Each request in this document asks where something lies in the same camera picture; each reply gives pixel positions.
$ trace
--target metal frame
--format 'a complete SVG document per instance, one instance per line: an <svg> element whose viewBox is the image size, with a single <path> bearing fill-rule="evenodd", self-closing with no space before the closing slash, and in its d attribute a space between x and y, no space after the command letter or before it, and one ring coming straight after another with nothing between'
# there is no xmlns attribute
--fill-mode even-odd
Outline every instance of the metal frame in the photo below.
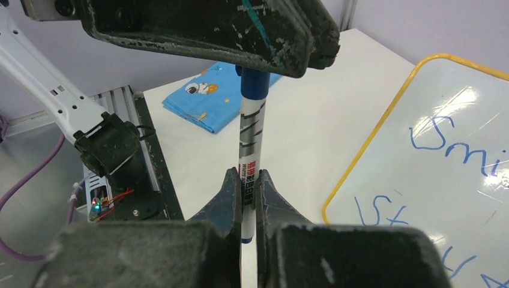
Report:
<svg viewBox="0 0 509 288"><path fill-rule="evenodd" d="M146 105L143 92L134 93L134 106L136 107L139 123L141 125L153 127L154 123L150 117L150 112ZM146 153L145 159L148 159L151 163L147 164L148 172L152 173L151 169L154 171L153 175L155 176L156 183L158 185L158 190L156 190L155 186L154 190L159 191L161 194L163 199L162 202L165 207L163 211L168 213L166 218L171 220L183 220L184 215L182 214L182 209L180 208L180 204L175 193L175 187L173 186L170 172L168 171L168 167L164 160L163 151L159 144L157 134L143 141L142 151L143 153Z"/></svg>
<svg viewBox="0 0 509 288"><path fill-rule="evenodd" d="M355 7L357 0L344 0L341 9L341 16L339 18L339 31L345 31L352 28L352 21L354 20Z"/></svg>

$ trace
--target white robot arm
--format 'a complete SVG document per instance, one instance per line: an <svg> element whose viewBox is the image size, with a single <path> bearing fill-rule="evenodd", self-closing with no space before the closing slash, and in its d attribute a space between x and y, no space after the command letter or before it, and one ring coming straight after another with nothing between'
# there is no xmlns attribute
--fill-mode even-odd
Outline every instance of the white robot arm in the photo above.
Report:
<svg viewBox="0 0 509 288"><path fill-rule="evenodd" d="M106 110L81 93L23 35L0 5L0 68L39 102L65 138L75 143L75 132L91 131Z"/></svg>
<svg viewBox="0 0 509 288"><path fill-rule="evenodd" d="M0 4L0 68L55 120L83 163L111 186L129 187L145 174L139 131L81 93L23 35Z"/></svg>

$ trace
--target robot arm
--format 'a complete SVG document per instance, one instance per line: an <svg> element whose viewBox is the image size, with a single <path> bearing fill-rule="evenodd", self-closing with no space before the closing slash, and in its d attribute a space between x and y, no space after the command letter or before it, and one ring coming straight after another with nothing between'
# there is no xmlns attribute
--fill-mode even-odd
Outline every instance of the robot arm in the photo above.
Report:
<svg viewBox="0 0 509 288"><path fill-rule="evenodd" d="M289 77L329 67L339 51L339 29L320 0L21 2L34 20L79 20L88 35L117 46Z"/></svg>
<svg viewBox="0 0 509 288"><path fill-rule="evenodd" d="M139 132L79 91L23 35L0 5L0 68L55 120L88 169L119 188L144 175Z"/></svg>

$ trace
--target wall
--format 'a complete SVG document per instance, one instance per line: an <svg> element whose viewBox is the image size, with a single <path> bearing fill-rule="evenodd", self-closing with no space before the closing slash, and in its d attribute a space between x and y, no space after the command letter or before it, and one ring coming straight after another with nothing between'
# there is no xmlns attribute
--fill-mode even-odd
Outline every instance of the wall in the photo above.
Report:
<svg viewBox="0 0 509 288"><path fill-rule="evenodd" d="M339 20L343 1L322 0ZM129 50L88 36L79 21L36 22L26 17L20 0L9 13L21 31L83 93L94 95L124 85L147 90L200 73L212 61ZM0 73L0 114L16 119L41 107L7 75Z"/></svg>
<svg viewBox="0 0 509 288"><path fill-rule="evenodd" d="M509 72L507 0L363 0L353 28L413 64L448 52Z"/></svg>

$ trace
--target blue marker cap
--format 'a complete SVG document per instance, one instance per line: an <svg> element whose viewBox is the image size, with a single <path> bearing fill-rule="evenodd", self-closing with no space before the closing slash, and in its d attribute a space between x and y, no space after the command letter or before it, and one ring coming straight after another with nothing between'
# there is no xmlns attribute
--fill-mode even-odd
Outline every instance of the blue marker cap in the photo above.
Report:
<svg viewBox="0 0 509 288"><path fill-rule="evenodd" d="M249 244L249 243L251 243L252 240L253 240L253 237L248 238L248 239L242 238L241 242L242 242L242 244Z"/></svg>
<svg viewBox="0 0 509 288"><path fill-rule="evenodd" d="M267 97L270 86L269 72L239 66L236 66L235 70L241 76L240 92L242 96L251 100L261 100Z"/></svg>

